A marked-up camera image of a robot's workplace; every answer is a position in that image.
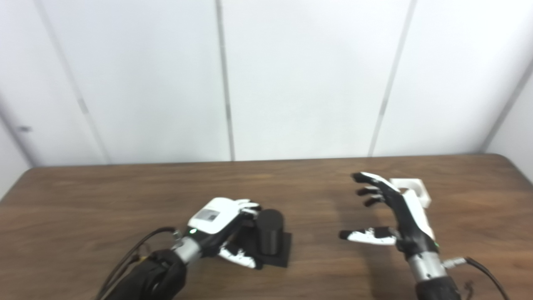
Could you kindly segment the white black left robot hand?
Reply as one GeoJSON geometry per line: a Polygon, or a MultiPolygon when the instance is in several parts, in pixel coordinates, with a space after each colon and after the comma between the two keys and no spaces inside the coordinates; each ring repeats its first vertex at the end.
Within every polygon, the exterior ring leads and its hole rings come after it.
{"type": "Polygon", "coordinates": [[[219,256],[234,264],[261,270],[261,260],[230,241],[242,227],[255,222],[261,210],[261,206],[250,199],[213,198],[188,221],[184,236],[172,250],[185,266],[200,258],[219,256]]]}

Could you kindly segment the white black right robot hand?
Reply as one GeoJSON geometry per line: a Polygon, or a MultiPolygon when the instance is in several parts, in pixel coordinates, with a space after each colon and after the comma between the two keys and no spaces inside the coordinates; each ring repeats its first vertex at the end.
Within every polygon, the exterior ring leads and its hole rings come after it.
{"type": "Polygon", "coordinates": [[[340,239],[354,243],[395,245],[406,260],[424,252],[439,253],[433,230],[415,190],[406,189],[402,192],[392,181],[373,173],[356,172],[351,177],[357,183],[366,184],[356,192],[358,196],[371,195],[364,202],[365,207],[384,203],[392,210],[397,227],[341,230],[340,239]]]}

